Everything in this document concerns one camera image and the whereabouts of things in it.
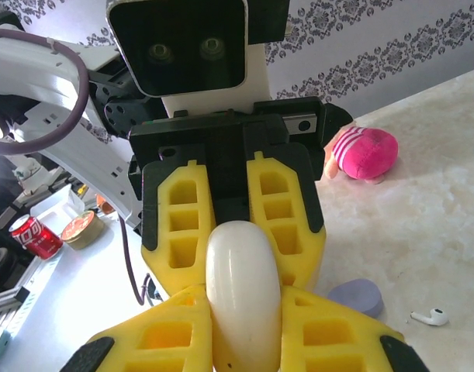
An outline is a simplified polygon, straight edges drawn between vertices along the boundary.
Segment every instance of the white oval object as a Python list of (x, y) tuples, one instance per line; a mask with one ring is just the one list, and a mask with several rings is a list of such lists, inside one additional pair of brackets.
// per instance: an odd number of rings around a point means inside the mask
[(276, 372), (282, 307), (278, 270), (265, 233), (254, 223), (226, 222), (208, 241), (207, 297), (218, 372)]

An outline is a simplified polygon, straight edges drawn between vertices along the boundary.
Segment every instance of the white earbud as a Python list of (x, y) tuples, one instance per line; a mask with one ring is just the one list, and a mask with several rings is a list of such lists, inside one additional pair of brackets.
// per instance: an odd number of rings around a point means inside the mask
[(429, 326), (442, 326), (448, 323), (448, 316), (439, 308), (431, 309), (429, 317), (417, 312), (411, 312), (410, 317)]

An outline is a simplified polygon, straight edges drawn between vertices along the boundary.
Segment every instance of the damask wallpaper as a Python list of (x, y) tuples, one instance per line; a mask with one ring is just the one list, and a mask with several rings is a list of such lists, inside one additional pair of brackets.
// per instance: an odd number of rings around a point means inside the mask
[[(31, 33), (106, 45), (105, 3), (0, 0), (0, 10)], [(470, 0), (291, 0), (289, 23), (266, 46), (277, 99), (317, 95), (359, 116), (474, 69)]]

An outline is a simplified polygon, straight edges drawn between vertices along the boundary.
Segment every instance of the pink plush toy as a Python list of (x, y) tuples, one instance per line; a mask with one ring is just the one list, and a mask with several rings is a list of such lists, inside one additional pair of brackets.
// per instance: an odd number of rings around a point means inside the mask
[(395, 164), (399, 144), (384, 130), (362, 128), (353, 122), (343, 126), (324, 150), (328, 178), (335, 178), (340, 170), (356, 180), (378, 184)]

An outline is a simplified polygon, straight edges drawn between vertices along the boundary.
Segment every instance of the coca-cola can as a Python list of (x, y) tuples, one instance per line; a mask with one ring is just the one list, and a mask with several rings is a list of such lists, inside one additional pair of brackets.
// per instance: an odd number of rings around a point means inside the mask
[(43, 260), (51, 258), (63, 246), (59, 236), (31, 215), (17, 219), (9, 232), (22, 246)]

